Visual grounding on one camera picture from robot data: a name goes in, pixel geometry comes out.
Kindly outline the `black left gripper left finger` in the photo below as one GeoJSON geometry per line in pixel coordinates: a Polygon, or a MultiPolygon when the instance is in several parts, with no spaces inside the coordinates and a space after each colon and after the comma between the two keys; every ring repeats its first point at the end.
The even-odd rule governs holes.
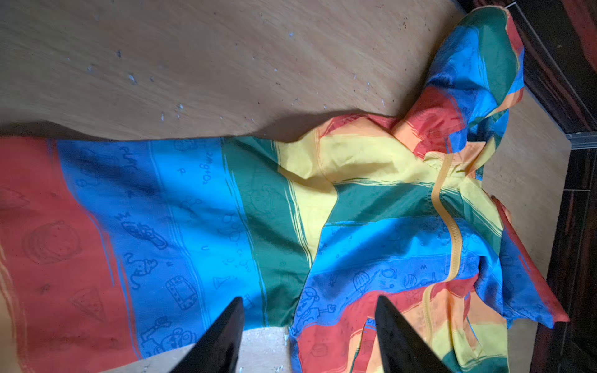
{"type": "Polygon", "coordinates": [[[170,372],[235,372],[244,323],[243,301],[236,297],[170,372]]]}

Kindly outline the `rainbow striped hooded jacket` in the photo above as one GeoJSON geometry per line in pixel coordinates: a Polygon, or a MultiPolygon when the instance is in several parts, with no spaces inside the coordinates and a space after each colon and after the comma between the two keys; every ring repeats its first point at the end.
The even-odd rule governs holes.
{"type": "Polygon", "coordinates": [[[569,318],[484,165],[522,98],[508,9],[468,13],[402,119],[298,141],[1,140],[1,370],[101,372],[199,342],[233,299],[295,372],[380,372],[387,297],[454,372],[569,318]]]}

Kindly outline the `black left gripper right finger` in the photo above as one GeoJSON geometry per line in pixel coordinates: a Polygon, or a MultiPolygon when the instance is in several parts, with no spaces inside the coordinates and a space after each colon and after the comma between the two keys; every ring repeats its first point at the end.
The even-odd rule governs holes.
{"type": "Polygon", "coordinates": [[[384,295],[378,298],[375,320],[385,373],[450,373],[448,367],[384,295]]]}

